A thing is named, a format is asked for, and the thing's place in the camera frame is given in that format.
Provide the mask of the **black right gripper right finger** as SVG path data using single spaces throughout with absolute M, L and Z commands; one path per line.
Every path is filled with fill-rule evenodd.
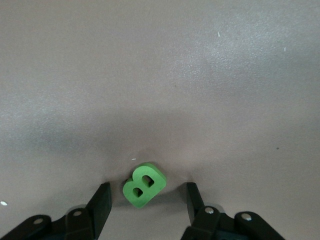
M 186 183 L 187 211 L 190 220 L 183 240 L 283 240 L 260 215 L 238 212 L 233 218 L 215 206 L 206 205 L 194 182 Z

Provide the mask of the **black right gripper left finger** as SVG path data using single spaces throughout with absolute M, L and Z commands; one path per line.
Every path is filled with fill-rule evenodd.
M 85 207 L 71 210 L 52 221 L 48 215 L 34 215 L 1 237 L 2 240 L 97 240 L 112 209 L 109 182 L 99 186 Z

